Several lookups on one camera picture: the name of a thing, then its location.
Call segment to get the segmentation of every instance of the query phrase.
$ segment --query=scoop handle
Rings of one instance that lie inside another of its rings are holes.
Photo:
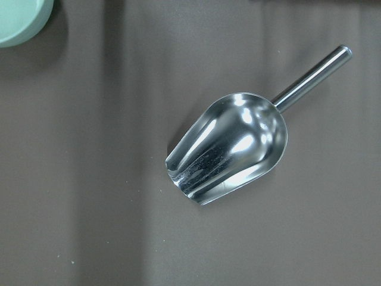
[[[272,100],[272,103],[279,112],[284,112],[351,58],[352,51],[347,46],[338,46],[305,75],[282,91]]]

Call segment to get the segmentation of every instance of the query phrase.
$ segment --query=stainless steel scoop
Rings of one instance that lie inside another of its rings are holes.
[[[260,95],[226,95],[188,130],[165,164],[184,194],[207,204],[266,174],[287,144],[281,113],[352,57],[339,46],[269,101]]]

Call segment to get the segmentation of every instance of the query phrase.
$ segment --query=bowl rim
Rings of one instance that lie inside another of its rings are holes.
[[[37,17],[39,16],[41,10],[42,10],[42,7],[44,6],[44,4],[46,4],[48,0],[35,0],[35,2],[37,2],[37,8],[34,12],[34,15],[33,17],[31,18],[30,21],[28,21],[26,24],[24,24],[24,26],[22,26],[20,29],[18,29],[17,31],[15,32],[12,32],[9,36],[6,36],[4,38],[0,38],[0,44],[2,43],[6,43],[14,38],[16,38],[18,35],[22,34],[25,30],[28,29],[28,27],[30,27],[30,25],[35,22],[35,20],[37,19]]]

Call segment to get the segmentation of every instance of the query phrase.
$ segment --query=metal scoop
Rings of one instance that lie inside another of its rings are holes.
[[[287,144],[281,113],[352,57],[339,46],[275,99],[250,93],[213,103],[165,160],[184,194],[207,204],[269,172]]]

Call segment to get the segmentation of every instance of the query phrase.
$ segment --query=mint green bowl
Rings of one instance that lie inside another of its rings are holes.
[[[54,0],[0,0],[0,48],[15,46],[40,32]]]

